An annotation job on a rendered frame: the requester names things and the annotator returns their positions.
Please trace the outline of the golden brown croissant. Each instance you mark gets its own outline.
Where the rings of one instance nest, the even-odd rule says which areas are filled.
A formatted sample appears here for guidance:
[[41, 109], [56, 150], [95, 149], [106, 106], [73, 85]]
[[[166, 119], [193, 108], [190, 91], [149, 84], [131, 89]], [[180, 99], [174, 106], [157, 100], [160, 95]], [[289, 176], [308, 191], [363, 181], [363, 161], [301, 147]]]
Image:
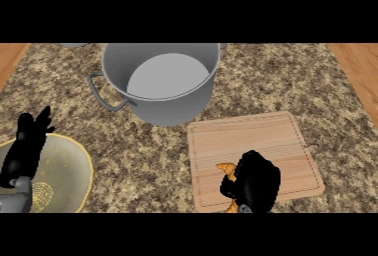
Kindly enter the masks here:
[[215, 167], [224, 172], [224, 177], [221, 180], [219, 185], [219, 193], [231, 199], [231, 203], [225, 209], [227, 213], [236, 213], [237, 212], [237, 205], [236, 205], [236, 195], [234, 195], [234, 170], [236, 165], [233, 163], [219, 163], [215, 165]]

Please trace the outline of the grey metal pot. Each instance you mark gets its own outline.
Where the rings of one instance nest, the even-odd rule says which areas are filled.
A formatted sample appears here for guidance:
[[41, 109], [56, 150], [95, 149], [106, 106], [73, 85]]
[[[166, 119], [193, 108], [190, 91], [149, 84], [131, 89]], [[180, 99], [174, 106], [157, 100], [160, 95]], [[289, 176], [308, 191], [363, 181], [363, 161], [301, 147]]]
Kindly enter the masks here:
[[[113, 112], [129, 105], [134, 115], [157, 126], [190, 121], [212, 97], [221, 48], [219, 43], [107, 43], [101, 71], [88, 75], [98, 104]], [[123, 96], [116, 107], [94, 88], [97, 76]]]

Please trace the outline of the yellow rimmed grey bowl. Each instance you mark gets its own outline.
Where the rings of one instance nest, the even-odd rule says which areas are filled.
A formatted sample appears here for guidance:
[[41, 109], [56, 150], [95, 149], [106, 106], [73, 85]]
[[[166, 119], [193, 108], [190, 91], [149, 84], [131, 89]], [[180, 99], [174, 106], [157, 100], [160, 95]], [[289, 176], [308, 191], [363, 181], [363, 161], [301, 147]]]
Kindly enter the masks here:
[[32, 183], [30, 213], [81, 211], [92, 184], [92, 164], [82, 145], [50, 133], [42, 147]]

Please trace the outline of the pale wooden cutting board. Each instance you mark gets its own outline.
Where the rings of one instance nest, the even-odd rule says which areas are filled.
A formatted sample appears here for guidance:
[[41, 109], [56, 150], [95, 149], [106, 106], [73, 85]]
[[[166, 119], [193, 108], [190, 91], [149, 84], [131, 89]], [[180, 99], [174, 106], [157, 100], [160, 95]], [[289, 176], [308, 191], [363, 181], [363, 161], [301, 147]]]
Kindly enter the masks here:
[[187, 126], [194, 210], [222, 211], [230, 199], [219, 193], [224, 172], [218, 163], [237, 163], [255, 150], [280, 169], [277, 201], [317, 196], [324, 191], [317, 165], [293, 115], [287, 111], [193, 122]]

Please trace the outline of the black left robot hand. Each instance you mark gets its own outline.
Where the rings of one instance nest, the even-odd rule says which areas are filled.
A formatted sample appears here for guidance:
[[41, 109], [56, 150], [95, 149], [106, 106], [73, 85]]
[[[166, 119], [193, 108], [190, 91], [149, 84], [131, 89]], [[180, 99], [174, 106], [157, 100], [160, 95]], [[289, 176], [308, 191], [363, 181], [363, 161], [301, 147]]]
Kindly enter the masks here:
[[5, 154], [0, 170], [0, 187], [13, 188], [14, 180], [25, 176], [33, 178], [39, 154], [47, 133], [54, 131], [50, 126], [50, 107], [45, 106], [36, 117], [22, 113], [17, 118], [16, 139]]

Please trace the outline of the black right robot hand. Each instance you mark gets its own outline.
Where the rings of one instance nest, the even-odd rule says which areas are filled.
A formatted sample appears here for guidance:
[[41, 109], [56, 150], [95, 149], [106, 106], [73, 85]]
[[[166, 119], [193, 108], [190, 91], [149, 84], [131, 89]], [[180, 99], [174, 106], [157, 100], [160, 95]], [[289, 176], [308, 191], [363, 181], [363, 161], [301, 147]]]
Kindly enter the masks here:
[[234, 165], [237, 208], [245, 204], [252, 213], [270, 213], [280, 187], [280, 170], [253, 150], [242, 154]]

